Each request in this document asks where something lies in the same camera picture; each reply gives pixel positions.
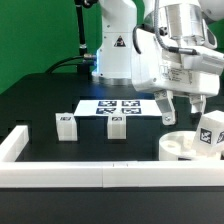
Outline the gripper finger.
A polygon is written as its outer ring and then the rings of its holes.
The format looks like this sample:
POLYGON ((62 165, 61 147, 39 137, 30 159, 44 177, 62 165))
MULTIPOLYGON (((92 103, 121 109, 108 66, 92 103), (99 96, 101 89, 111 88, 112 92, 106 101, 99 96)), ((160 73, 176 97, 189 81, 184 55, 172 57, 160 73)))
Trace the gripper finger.
POLYGON ((156 104, 162 114, 162 123, 166 126, 176 123, 175 108, 172 102, 173 92, 160 90, 154 93, 156 104))
POLYGON ((206 96, 205 95, 190 95, 189 102, 191 104, 191 118, 200 118, 205 111, 206 96))

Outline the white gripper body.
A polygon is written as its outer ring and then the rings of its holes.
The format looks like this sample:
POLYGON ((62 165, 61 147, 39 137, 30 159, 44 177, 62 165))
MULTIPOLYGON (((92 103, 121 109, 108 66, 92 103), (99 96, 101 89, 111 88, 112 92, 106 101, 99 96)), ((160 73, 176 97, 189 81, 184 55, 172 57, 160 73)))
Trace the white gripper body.
POLYGON ((193 46, 197 55, 180 55, 161 48, 153 33, 137 28, 132 48, 132 84, 137 91, 173 91, 175 95, 215 96, 224 70, 224 54, 193 46))

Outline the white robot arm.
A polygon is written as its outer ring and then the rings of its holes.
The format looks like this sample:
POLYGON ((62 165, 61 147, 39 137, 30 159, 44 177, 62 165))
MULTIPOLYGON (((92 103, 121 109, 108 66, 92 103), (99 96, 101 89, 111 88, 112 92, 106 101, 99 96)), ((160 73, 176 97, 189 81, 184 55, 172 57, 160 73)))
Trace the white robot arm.
POLYGON ((165 125, 176 123, 175 96, 187 97, 191 111, 202 113, 224 71, 224 54, 208 27, 224 19, 224 0, 143 0, 141 25, 132 0, 98 1, 102 44, 93 79, 152 93, 165 125))

